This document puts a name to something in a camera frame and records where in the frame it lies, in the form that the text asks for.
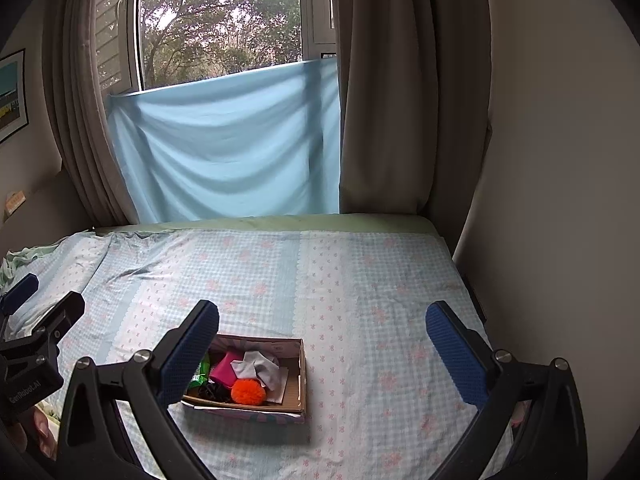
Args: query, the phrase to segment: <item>window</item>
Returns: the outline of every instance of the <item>window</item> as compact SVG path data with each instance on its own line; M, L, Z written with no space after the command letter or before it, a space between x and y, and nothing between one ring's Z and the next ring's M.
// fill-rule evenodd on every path
M331 0L96 0L103 94L335 53Z

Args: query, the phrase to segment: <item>blue textured pad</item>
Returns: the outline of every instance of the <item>blue textured pad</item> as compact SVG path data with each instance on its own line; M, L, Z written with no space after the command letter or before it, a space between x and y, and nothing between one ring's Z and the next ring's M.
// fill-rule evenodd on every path
M460 396L467 404L474 404L480 410L489 397L484 368L437 303L427 308L425 320L427 334Z
M0 296L0 308L6 316L14 314L38 290L35 274L27 274L4 296Z
M161 406L180 402L193 377L193 371L198 368L218 333L218 308L210 301L206 303L160 370L158 402Z

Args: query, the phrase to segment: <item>pink cloth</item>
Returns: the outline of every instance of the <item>pink cloth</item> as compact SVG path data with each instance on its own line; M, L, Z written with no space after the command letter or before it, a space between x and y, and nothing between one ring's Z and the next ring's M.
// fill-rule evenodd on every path
M222 358L215 368L209 373L209 379L216 381L227 388L231 388L238 380L236 373L231 367L231 361L241 361L244 357L244 352L231 349L226 351L226 355Z

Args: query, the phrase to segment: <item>fingernail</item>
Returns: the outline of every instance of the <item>fingernail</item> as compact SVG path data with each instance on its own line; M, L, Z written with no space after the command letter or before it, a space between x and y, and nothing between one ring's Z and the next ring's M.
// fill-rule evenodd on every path
M49 425L46 421L41 420L38 422L38 431L42 434L42 436L47 436L49 434Z

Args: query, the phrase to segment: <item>orange fluffy ball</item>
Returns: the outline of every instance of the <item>orange fluffy ball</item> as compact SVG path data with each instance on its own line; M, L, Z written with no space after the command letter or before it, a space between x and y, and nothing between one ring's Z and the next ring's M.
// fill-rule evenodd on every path
M255 379L238 379L231 388L231 398L238 404L260 406L267 392Z

